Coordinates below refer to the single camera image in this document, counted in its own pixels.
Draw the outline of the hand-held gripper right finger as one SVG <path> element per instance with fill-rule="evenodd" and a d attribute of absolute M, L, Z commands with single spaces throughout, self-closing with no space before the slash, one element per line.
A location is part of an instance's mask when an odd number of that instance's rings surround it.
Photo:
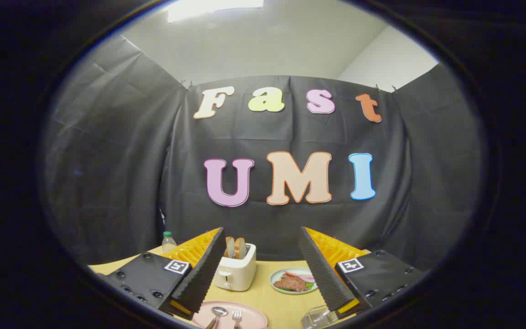
<path fill-rule="evenodd" d="M 328 310 L 338 318 L 377 308 L 425 276 L 385 250 L 359 250 L 304 226 L 299 249 Z"/>

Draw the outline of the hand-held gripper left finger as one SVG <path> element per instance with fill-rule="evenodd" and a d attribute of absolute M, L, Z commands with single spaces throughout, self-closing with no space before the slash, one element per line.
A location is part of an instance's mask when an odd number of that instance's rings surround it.
<path fill-rule="evenodd" d="M 226 248 L 225 230 L 219 227 L 165 254 L 142 253 L 106 275 L 105 281 L 143 305 L 191 320 Z"/>

